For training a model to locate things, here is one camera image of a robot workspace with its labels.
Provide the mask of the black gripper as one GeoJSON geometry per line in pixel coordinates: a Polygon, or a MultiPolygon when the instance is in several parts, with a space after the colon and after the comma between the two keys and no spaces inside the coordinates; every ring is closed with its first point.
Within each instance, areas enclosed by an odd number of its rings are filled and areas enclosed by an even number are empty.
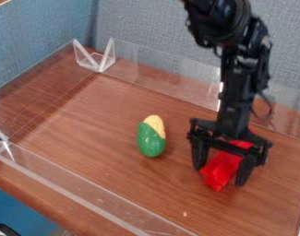
{"type": "Polygon", "coordinates": [[[243,158],[236,174],[236,186],[246,185],[255,168],[266,163],[270,148],[274,146],[270,140],[258,136],[250,129],[246,129],[239,137],[232,137],[216,130],[215,122],[199,118],[191,119],[188,139],[192,146],[194,166],[198,171],[207,164],[211,148],[224,150],[243,158]],[[234,141],[250,142],[254,147],[238,147],[232,144],[234,141]]]}

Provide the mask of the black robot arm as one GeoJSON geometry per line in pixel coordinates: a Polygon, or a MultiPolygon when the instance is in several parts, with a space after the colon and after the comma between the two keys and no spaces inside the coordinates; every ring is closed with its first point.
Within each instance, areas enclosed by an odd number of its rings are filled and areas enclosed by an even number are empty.
{"type": "Polygon", "coordinates": [[[250,129],[254,101],[269,88],[273,42],[248,0],[183,0],[187,27],[196,43],[222,58],[223,91],[215,121],[194,118],[188,139],[194,165],[206,166],[212,148],[243,158],[235,184],[246,185],[269,159],[273,142],[250,129]]]}

